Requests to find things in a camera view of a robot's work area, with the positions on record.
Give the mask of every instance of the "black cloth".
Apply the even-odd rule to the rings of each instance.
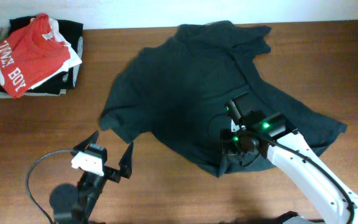
[[[11,19],[11,28],[9,29],[9,35],[14,31],[21,29],[30,24],[30,20],[35,16],[20,17],[17,19]],[[57,20],[59,23],[59,33],[71,43],[73,50],[78,53],[78,41],[82,37],[83,24],[73,21]],[[70,90],[75,88],[75,80],[73,75],[74,68],[69,68],[67,72],[60,72],[45,83],[41,84],[33,90],[27,90],[29,93],[50,93],[58,95],[60,90]],[[6,92],[0,85],[0,92]]]
[[[252,60],[270,52],[264,41],[269,32],[267,26],[240,28],[228,21],[180,26],[163,45],[143,49],[116,78],[99,120],[101,129],[111,128],[127,143],[151,131],[216,177],[269,169],[273,165],[262,156],[222,154],[220,130],[231,127],[230,118],[214,119],[214,139],[207,134],[208,121],[226,112],[224,104],[248,92],[267,114],[284,114],[320,156],[346,125],[311,111],[260,78]]]

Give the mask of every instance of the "red cloth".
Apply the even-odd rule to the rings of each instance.
[[[70,58],[64,44],[55,40],[48,15],[39,14],[0,43],[1,86],[13,98],[21,97]]]

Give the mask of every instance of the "wooden table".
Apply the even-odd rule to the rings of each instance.
[[[256,57],[264,80],[311,109],[349,125],[322,160],[358,193],[358,21],[268,24],[270,54]],[[176,28],[84,32],[78,86],[61,97],[0,100],[0,223],[47,223],[28,199],[24,180],[40,156],[73,147],[98,128],[114,78],[143,47],[164,43]],[[98,142],[117,167],[126,144],[112,131]],[[48,198],[80,171],[69,155],[42,162],[32,174],[34,197],[52,212]],[[217,223],[237,217],[275,217],[317,211],[278,169],[217,179],[188,162],[153,135],[135,140],[133,175],[108,183],[91,218],[108,223]]]

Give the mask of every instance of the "wooden tabletop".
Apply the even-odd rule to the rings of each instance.
[[[322,155],[358,194],[358,21],[268,24],[270,54],[257,56],[262,78],[312,110],[348,124]],[[25,192],[25,175],[40,156],[72,148],[98,127],[111,83],[143,47],[164,43],[176,28],[84,31],[77,88],[61,97],[0,100],[0,223],[47,223]],[[113,131],[98,143],[109,166],[127,145]],[[92,213],[107,223],[217,223],[238,217],[276,217],[287,211],[318,218],[317,211],[278,169],[217,179],[145,133],[134,141],[133,175],[109,182]],[[81,171],[71,156],[53,156],[33,172],[34,197],[52,214],[49,194],[75,184]]]

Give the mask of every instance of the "white background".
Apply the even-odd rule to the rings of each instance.
[[[358,0],[0,0],[0,27],[40,12],[85,29],[335,21],[358,19]]]

